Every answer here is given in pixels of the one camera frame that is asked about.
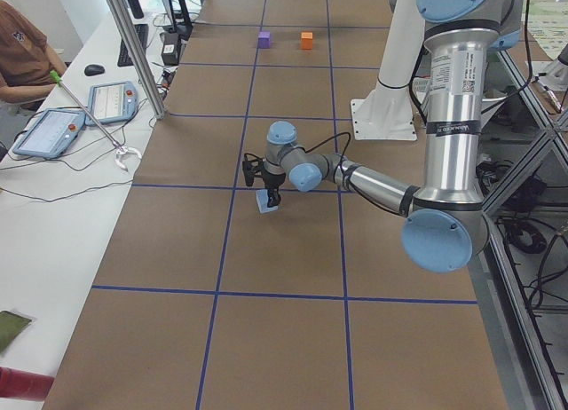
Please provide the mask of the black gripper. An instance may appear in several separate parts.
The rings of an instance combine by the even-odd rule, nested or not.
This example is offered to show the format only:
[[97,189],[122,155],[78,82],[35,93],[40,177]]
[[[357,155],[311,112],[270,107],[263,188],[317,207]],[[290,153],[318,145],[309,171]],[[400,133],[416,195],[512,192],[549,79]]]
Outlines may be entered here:
[[266,207],[277,207],[280,205],[280,187],[284,183],[284,174],[274,174],[267,170],[261,173],[261,177],[264,182],[265,194],[266,194]]

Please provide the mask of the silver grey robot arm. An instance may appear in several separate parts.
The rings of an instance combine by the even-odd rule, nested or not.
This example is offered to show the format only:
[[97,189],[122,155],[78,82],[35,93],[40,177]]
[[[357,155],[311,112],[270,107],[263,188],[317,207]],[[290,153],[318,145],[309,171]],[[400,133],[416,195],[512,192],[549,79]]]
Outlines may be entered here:
[[273,123],[265,155],[242,164],[247,184],[261,178],[257,206],[280,204],[280,186],[308,192],[322,181],[352,191],[402,216],[403,248],[432,272],[465,266],[484,246],[488,229],[475,187],[483,114],[486,57],[514,46],[524,0],[396,0],[377,84],[351,103],[359,139],[407,139],[412,133],[409,92],[421,51],[431,56],[426,95],[424,183],[409,185],[340,154],[311,154],[289,122]]

